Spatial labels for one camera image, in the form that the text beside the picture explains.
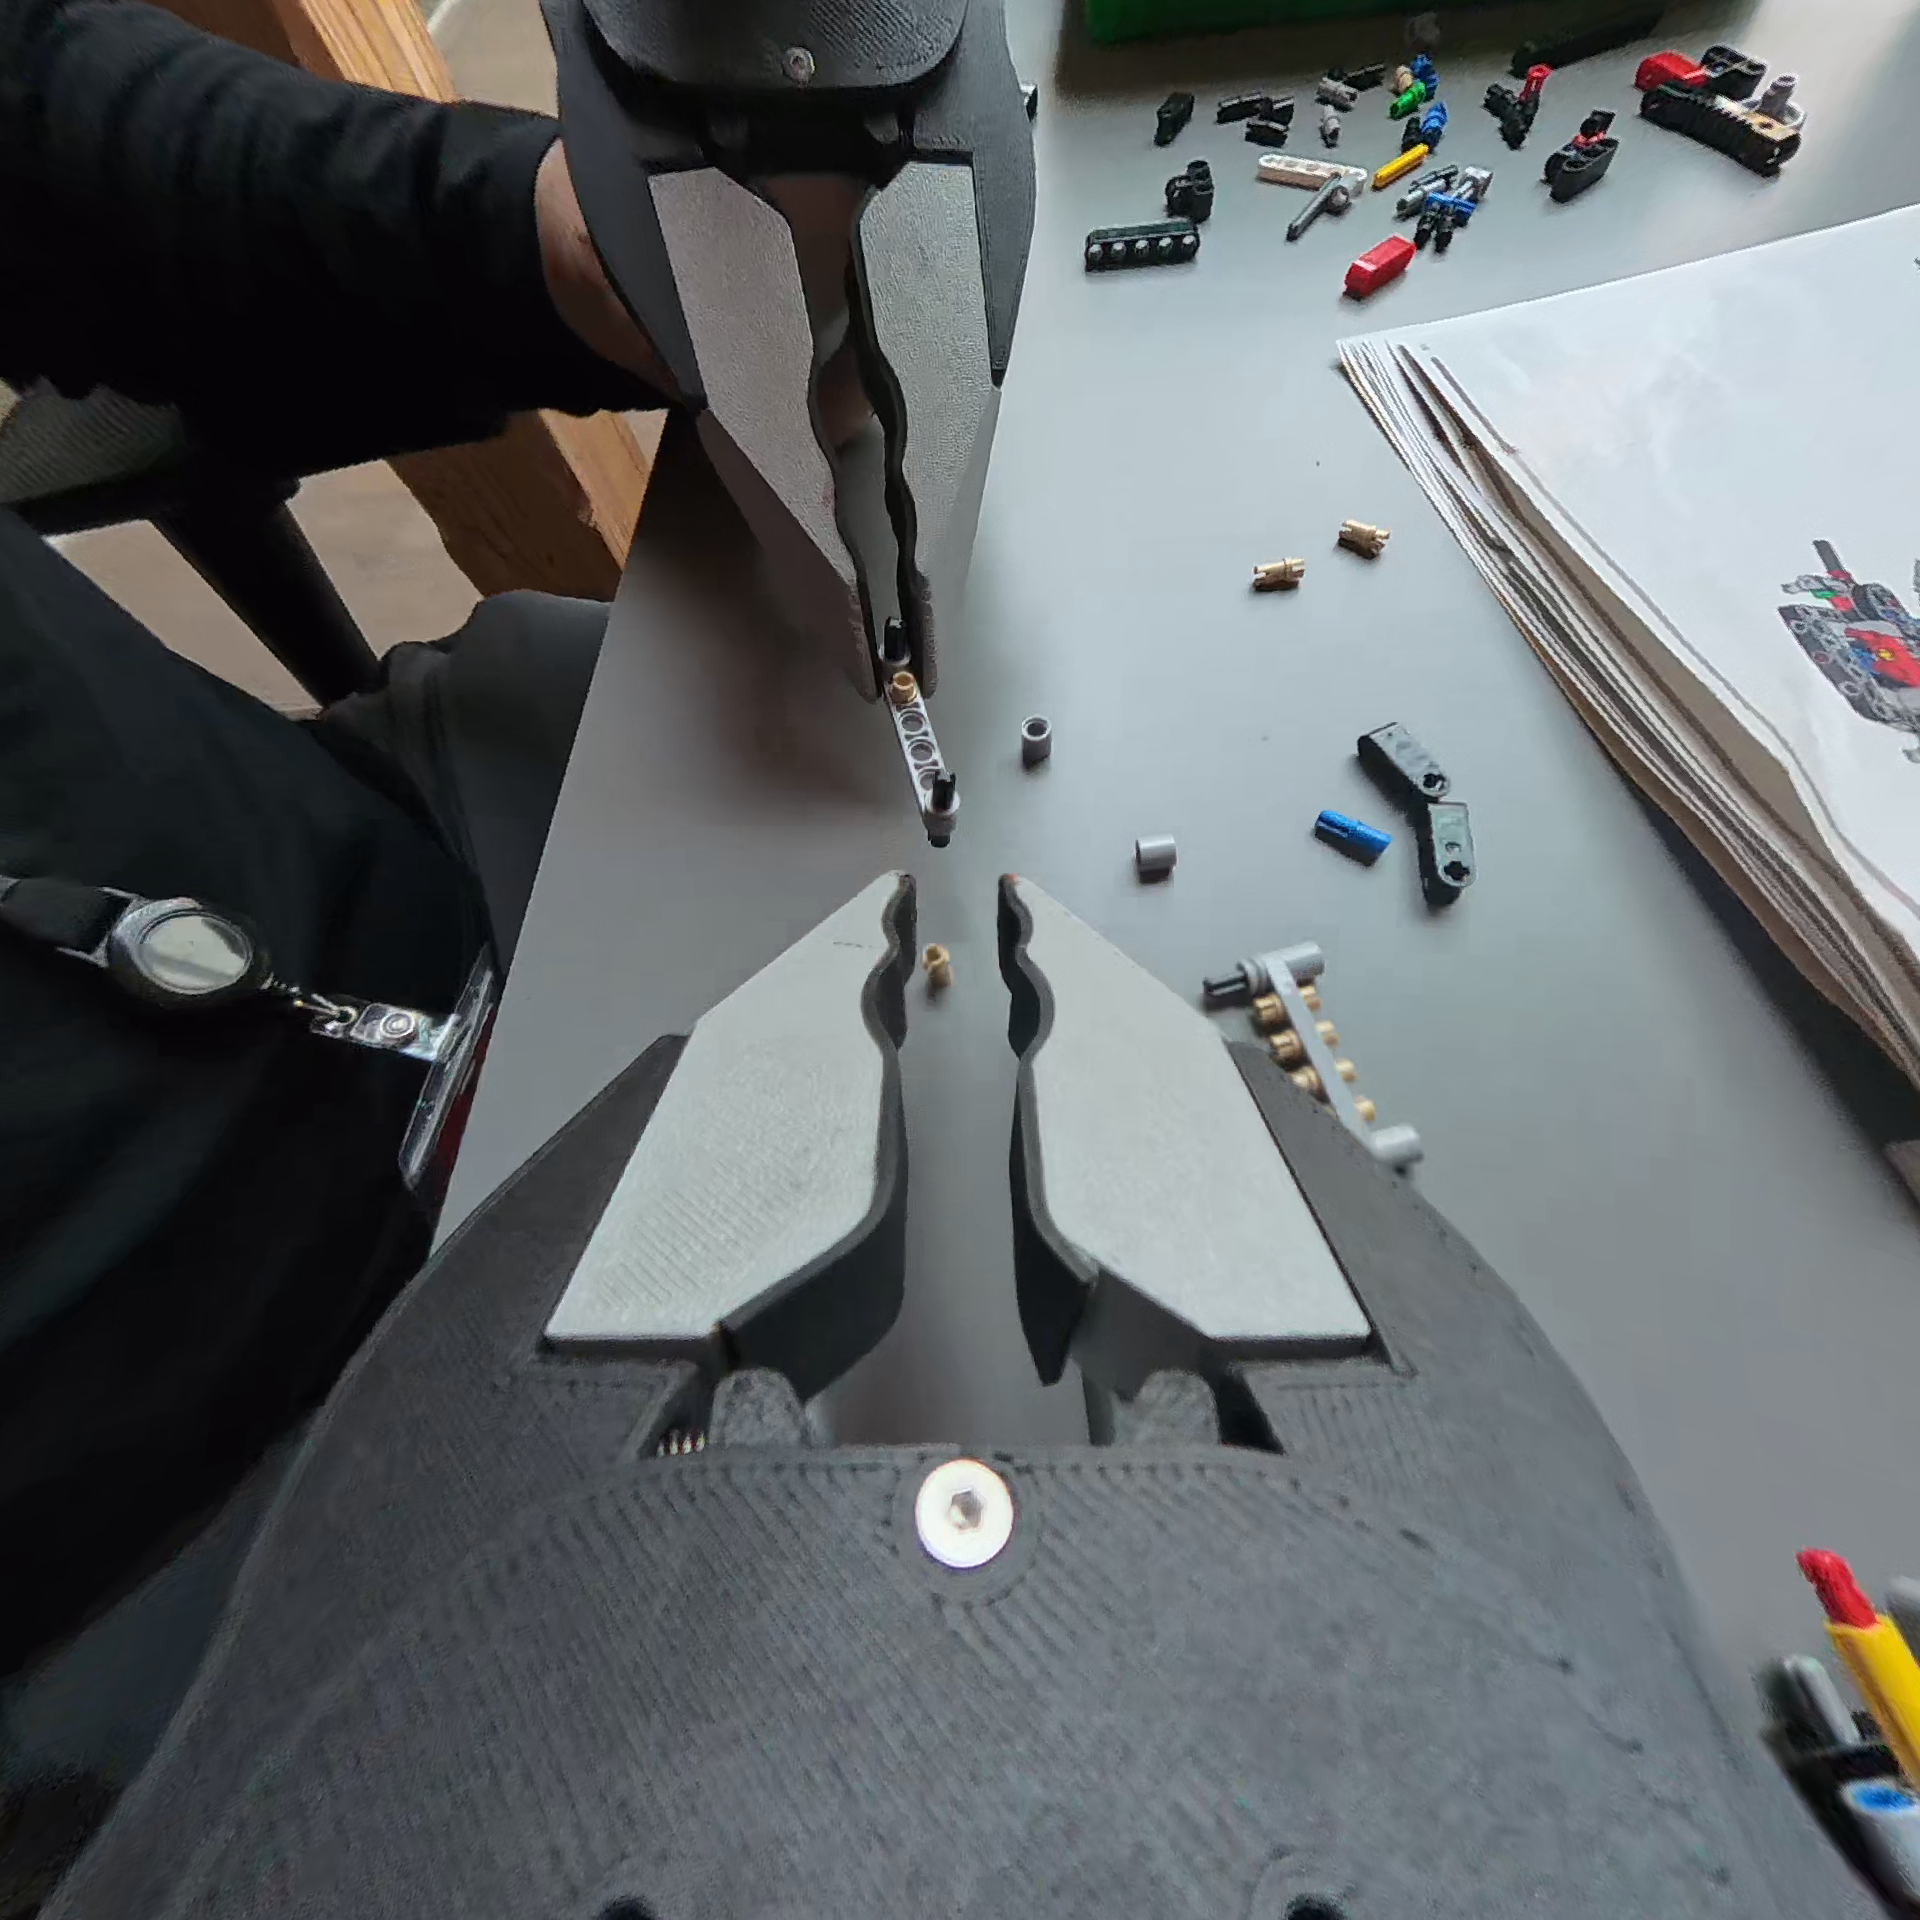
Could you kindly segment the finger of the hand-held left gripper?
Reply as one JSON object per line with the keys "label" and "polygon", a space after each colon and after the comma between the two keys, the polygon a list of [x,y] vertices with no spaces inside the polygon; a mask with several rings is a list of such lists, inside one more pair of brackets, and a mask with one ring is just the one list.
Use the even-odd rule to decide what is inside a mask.
{"label": "finger of the hand-held left gripper", "polygon": [[968,166],[912,161],[853,234],[856,341],[880,419],[908,659],[942,682],[964,598],[1002,394]]}
{"label": "finger of the hand-held left gripper", "polygon": [[792,622],[876,703],[868,605],[836,511],[794,232],[776,205],[713,167],[657,174],[649,190],[705,397],[705,454]]}

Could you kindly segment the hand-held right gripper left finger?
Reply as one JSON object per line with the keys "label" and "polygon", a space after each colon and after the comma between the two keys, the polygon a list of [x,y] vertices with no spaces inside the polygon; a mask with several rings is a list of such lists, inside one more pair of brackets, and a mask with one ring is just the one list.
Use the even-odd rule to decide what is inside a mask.
{"label": "hand-held right gripper left finger", "polygon": [[697,1021],[545,1327],[594,1359],[780,1374],[812,1401],[906,1297],[906,982],[883,873]]}

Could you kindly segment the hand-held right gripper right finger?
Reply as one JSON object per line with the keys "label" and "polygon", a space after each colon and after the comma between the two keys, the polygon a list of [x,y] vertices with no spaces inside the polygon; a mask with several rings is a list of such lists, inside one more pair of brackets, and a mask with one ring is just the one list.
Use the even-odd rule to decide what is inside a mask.
{"label": "hand-held right gripper right finger", "polygon": [[1140,1408],[1195,1382],[1225,1446],[1285,1446],[1254,1386],[1377,1365],[1355,1239],[1289,1157],[1245,1047],[1035,880],[1000,880],[1016,1298],[1045,1386]]}

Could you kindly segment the grey lego beam black pins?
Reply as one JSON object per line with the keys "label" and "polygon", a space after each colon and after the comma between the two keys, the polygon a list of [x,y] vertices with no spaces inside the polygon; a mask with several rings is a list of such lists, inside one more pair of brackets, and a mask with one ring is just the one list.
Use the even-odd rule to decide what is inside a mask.
{"label": "grey lego beam black pins", "polygon": [[948,767],[933,727],[928,701],[921,687],[921,698],[912,706],[896,709],[888,701],[889,678],[898,671],[912,673],[908,663],[906,624],[898,616],[889,616],[880,624],[876,671],[880,705],[893,726],[896,745],[912,787],[912,801],[917,806],[923,835],[933,848],[947,848],[954,841],[954,831],[957,825],[960,797],[956,774]]}

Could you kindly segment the person's left forearm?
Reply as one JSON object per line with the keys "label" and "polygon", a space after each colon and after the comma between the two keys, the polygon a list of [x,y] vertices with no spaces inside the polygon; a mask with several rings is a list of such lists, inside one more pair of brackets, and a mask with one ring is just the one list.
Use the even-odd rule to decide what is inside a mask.
{"label": "person's left forearm", "polygon": [[148,5],[4,5],[4,382],[290,466],[667,402],[545,289],[561,123],[320,81]]}

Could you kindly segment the scattered small lego pieces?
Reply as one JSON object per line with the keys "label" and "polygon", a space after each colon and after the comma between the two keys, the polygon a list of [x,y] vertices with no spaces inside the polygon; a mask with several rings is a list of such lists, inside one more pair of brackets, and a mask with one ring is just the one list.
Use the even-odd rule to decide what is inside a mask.
{"label": "scattered small lego pieces", "polygon": [[[1483,95],[1483,110],[1496,117],[1501,143],[1520,154],[1539,122],[1552,62],[1525,64],[1520,85],[1496,83]],[[1315,85],[1318,106],[1318,138],[1328,154],[1338,149],[1344,117],[1360,103],[1362,91],[1385,90],[1387,119],[1400,128],[1400,146],[1377,170],[1333,158],[1297,155],[1285,149],[1294,101],[1270,95],[1238,95],[1217,106],[1221,126],[1241,126],[1241,136],[1259,146],[1254,178],[1262,186],[1307,195],[1288,219],[1283,239],[1298,245],[1307,232],[1333,217],[1344,217],[1369,195],[1397,187],[1387,239],[1355,255],[1341,280],[1341,297],[1357,304],[1378,296],[1405,274],[1412,259],[1430,251],[1444,256],[1473,219],[1496,178],[1493,170],[1448,162],[1429,166],[1449,128],[1449,103],[1442,97],[1438,67],[1430,55],[1416,55],[1400,67],[1334,67]],[[1618,154],[1617,112],[1592,110],[1544,166],[1544,183],[1552,205],[1569,205],[1603,182]],[[1145,272],[1181,269],[1197,259],[1203,227],[1217,206],[1217,176],[1205,158],[1188,162],[1164,183],[1164,215],[1147,224],[1114,224],[1091,229],[1083,239],[1086,272]]]}

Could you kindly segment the grey lego assembly tan pins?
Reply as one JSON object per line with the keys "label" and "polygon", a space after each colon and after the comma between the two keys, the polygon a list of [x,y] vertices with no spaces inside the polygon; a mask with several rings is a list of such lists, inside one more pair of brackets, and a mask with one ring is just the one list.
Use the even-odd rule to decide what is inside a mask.
{"label": "grey lego assembly tan pins", "polygon": [[1357,1093],[1357,1070],[1324,1010],[1324,973],[1318,945],[1254,953],[1225,975],[1206,976],[1203,1005],[1209,1010],[1238,1006],[1264,1056],[1288,1082],[1328,1109],[1381,1167],[1409,1175],[1424,1160],[1424,1142],[1409,1125],[1381,1125],[1374,1101]]}

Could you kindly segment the lego instruction booklet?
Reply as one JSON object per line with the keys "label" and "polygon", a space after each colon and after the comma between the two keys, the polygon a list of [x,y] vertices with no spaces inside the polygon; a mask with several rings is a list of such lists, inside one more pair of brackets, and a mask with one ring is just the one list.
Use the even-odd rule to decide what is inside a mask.
{"label": "lego instruction booklet", "polygon": [[1340,363],[1617,768],[1918,1074],[1918,209]]}

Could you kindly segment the red black lego assembly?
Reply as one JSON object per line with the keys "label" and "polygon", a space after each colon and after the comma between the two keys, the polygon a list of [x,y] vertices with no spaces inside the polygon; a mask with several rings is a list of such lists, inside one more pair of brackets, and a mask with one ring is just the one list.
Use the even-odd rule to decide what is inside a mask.
{"label": "red black lego assembly", "polygon": [[1662,50],[1638,62],[1642,122],[1777,176],[1804,144],[1805,112],[1796,77],[1770,79],[1762,59],[1715,43],[1699,58]]}

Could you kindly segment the person's left hand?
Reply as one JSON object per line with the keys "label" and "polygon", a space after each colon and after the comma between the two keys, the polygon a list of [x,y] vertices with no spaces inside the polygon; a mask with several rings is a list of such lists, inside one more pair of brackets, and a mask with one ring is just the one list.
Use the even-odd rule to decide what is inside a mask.
{"label": "person's left hand", "polygon": [[536,173],[536,232],[545,289],[569,333],[598,359],[638,377],[661,402],[685,407],[681,384],[635,323],[593,242],[561,138]]}

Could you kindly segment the green plastic bin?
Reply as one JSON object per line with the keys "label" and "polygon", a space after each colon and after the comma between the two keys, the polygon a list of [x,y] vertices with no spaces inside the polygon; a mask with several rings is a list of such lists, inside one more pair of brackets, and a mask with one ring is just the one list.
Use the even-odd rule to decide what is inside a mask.
{"label": "green plastic bin", "polygon": [[1264,32],[1317,27],[1325,24],[1364,22],[1424,10],[1585,10],[1585,5],[1547,3],[1081,3],[1077,5],[1086,34],[1100,46],[1131,42],[1192,39],[1227,32]]}

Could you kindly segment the black office chair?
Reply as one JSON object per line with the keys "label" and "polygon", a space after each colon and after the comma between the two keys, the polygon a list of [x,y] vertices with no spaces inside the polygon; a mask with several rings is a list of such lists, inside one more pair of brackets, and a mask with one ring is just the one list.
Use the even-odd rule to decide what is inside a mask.
{"label": "black office chair", "polygon": [[318,705],[373,691],[379,666],[293,502],[302,475],[202,442],[170,405],[41,382],[2,410],[2,506],[44,538],[146,522]]}

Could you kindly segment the grey marker pen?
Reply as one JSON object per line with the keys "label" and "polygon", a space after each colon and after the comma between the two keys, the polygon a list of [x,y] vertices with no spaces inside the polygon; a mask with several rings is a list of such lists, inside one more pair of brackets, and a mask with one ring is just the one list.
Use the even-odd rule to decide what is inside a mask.
{"label": "grey marker pen", "polygon": [[1860,1745],[1860,1729],[1834,1673],[1808,1654],[1764,1661],[1758,1690],[1768,1713],[1768,1741],[1786,1754],[1832,1757]]}

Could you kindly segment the yellow marker with red cap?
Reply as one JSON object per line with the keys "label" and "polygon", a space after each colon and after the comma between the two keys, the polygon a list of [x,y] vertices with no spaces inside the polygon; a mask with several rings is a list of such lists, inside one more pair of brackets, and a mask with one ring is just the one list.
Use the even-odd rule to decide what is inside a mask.
{"label": "yellow marker with red cap", "polygon": [[1918,1792],[1918,1662],[1900,1626],[1877,1610],[1837,1553],[1801,1551],[1794,1565],[1904,1784]]}

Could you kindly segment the wooden post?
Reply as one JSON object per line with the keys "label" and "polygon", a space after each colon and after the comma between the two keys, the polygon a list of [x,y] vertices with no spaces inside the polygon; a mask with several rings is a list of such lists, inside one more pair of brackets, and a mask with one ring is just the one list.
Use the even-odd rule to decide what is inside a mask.
{"label": "wooden post", "polygon": [[[532,3],[170,3],[170,11],[328,81],[449,103],[557,109],[557,71]],[[408,455],[398,481],[449,561],[486,593],[609,602],[662,442],[665,414],[526,414],[481,445]]]}

